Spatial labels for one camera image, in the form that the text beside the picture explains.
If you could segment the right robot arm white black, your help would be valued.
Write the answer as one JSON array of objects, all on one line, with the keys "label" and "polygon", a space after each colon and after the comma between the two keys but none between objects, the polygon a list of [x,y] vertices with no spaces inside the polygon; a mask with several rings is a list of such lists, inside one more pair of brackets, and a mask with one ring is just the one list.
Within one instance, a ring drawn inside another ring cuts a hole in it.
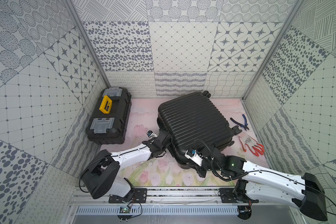
[{"label": "right robot arm white black", "polygon": [[226,156],[216,148],[190,148],[185,157],[192,160],[203,174],[211,171],[224,182],[236,181],[230,192],[220,190],[222,199],[247,203],[239,214],[249,218],[253,203],[275,202],[298,209],[303,215],[326,222],[328,214],[325,195],[317,177],[310,173],[292,175],[261,167],[244,158]]}]

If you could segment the black hard-shell suitcase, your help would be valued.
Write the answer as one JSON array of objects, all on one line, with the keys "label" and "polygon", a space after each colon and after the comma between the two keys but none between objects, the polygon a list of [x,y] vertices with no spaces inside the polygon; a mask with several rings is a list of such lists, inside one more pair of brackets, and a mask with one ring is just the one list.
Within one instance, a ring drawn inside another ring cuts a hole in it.
[{"label": "black hard-shell suitcase", "polygon": [[228,120],[210,100],[208,91],[196,91],[159,105],[157,124],[171,134],[169,152],[182,169],[197,165],[185,157],[189,148],[213,146],[219,151],[234,144],[233,137],[242,131]]}]

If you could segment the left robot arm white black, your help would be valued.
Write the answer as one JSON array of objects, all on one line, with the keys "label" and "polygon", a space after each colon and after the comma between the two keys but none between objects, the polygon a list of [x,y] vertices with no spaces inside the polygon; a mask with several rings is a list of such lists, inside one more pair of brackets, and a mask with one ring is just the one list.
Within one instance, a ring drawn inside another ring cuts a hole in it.
[{"label": "left robot arm white black", "polygon": [[80,174],[79,187],[84,185],[93,199],[98,199],[105,194],[122,198],[125,202],[132,201],[135,197],[134,186],[126,178],[121,178],[118,173],[136,163],[160,158],[172,143],[172,136],[161,131],[156,135],[148,131],[147,141],[140,145],[121,152],[110,153],[100,151]]}]

